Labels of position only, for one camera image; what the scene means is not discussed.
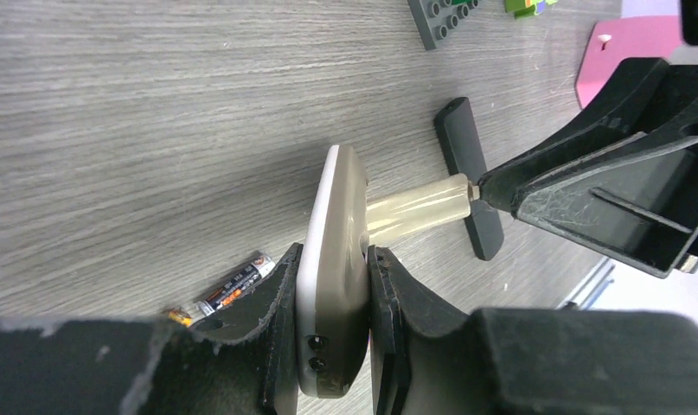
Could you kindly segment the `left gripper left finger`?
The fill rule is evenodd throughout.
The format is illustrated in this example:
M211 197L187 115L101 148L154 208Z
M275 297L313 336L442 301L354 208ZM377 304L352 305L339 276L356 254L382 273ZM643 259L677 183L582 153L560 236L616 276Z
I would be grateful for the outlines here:
M214 344L199 382L201 414L294 414L298 403L295 297L303 247L288 248L256 287L202 320Z

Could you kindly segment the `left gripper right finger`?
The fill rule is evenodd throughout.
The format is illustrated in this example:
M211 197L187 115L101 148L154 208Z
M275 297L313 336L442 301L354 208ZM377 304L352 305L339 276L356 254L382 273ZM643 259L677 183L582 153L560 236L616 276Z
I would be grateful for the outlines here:
M368 250L376 414L471 410L468 316L414 278L387 248Z

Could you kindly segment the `beige remote control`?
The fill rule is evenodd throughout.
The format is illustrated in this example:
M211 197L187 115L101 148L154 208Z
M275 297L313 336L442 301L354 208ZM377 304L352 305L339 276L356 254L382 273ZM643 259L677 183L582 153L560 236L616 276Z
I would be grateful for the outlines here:
M298 380L311 397L345 396L367 353L366 189L366 170L353 148L331 146L296 281Z

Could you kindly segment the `beige battery cover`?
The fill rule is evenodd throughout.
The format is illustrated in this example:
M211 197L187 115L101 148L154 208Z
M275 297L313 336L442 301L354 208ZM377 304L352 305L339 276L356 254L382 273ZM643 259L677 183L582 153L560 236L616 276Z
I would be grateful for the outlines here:
M471 215L471 203L480 199L480 188L464 174L412 188L367 204L368 241L390 242Z

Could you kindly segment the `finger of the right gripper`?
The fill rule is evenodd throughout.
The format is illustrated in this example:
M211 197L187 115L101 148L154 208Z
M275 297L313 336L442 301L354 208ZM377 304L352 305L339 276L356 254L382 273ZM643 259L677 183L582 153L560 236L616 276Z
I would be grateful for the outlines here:
M545 188L513 215L665 278L698 240L698 144Z
M545 188L698 144L698 65L628 58L572 121L488 171L480 197L517 214Z

